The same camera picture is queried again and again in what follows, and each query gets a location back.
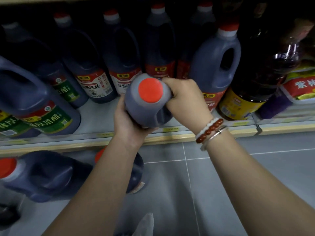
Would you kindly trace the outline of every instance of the plastic bag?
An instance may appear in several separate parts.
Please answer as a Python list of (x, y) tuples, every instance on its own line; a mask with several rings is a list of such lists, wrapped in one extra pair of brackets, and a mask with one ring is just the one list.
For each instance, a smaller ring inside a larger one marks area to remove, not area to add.
[(153, 236), (154, 218), (152, 213), (146, 214), (132, 236)]

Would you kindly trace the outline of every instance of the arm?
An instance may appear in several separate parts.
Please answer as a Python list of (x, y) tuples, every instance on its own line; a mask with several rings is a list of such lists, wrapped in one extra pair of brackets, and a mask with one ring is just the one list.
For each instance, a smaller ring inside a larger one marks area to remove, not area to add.
[[(163, 81), (174, 94), (168, 109), (198, 134), (213, 119), (198, 86), (192, 80)], [(314, 235), (315, 210), (262, 167), (228, 131), (212, 139), (207, 151), (248, 235)]]
[(122, 95), (115, 112), (114, 137), (79, 192), (43, 236), (113, 235), (137, 151), (154, 130), (134, 124), (124, 106)]

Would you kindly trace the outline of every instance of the bracelet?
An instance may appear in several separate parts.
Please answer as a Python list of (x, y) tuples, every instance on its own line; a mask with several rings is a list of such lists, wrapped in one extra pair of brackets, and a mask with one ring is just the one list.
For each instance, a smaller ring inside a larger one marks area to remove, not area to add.
[(205, 131), (204, 134), (201, 134), (201, 136), (196, 140), (196, 143), (202, 143), (206, 138), (207, 135), (210, 135), (215, 129), (217, 129), (222, 123), (224, 122), (224, 120), (222, 118), (218, 119), (214, 124), (212, 124), (208, 130)]
[(208, 123), (207, 126), (205, 126), (205, 127), (200, 131), (200, 133), (198, 133), (198, 134), (196, 135), (196, 139), (198, 139), (202, 134), (204, 134), (205, 131), (207, 131), (207, 130), (209, 129), (209, 127), (212, 126), (217, 120), (218, 120), (218, 118), (212, 119), (211, 122)]
[(205, 141), (203, 144), (202, 144), (202, 146), (200, 147), (200, 150), (201, 151), (205, 151), (206, 150), (206, 146), (208, 145), (208, 143), (212, 140), (212, 139), (214, 139), (217, 135), (220, 135), (225, 129), (227, 129), (228, 127), (227, 126), (222, 126), (222, 127), (220, 127), (217, 131), (216, 131), (216, 133), (213, 135), (213, 136), (211, 136), (207, 141)]

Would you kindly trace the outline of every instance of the qr code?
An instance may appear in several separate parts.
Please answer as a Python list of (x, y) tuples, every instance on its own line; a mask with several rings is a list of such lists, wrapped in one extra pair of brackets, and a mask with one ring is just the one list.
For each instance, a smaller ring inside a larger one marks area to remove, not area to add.
[(66, 119), (64, 119), (64, 120), (61, 122), (61, 124), (63, 124), (63, 125), (67, 125), (67, 123), (68, 123), (68, 121), (67, 121)]
[(231, 112), (227, 110), (226, 107), (223, 107), (221, 111), (227, 116), (231, 114)]
[(14, 134), (17, 134), (16, 131), (13, 131), (13, 130), (7, 130), (7, 131), (2, 131), (0, 132), (1, 134), (5, 135), (5, 136), (12, 136)]
[(105, 90), (105, 94), (108, 95), (108, 94), (110, 94), (112, 91), (113, 91), (112, 88), (109, 88), (109, 89)]

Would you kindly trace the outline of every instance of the person's right hand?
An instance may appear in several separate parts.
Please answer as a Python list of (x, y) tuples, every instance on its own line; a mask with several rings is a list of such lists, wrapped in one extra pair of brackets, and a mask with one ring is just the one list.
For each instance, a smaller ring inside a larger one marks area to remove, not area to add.
[(172, 90), (174, 97), (166, 107), (173, 116), (192, 131), (198, 134), (212, 119), (203, 94), (192, 79), (163, 78)]

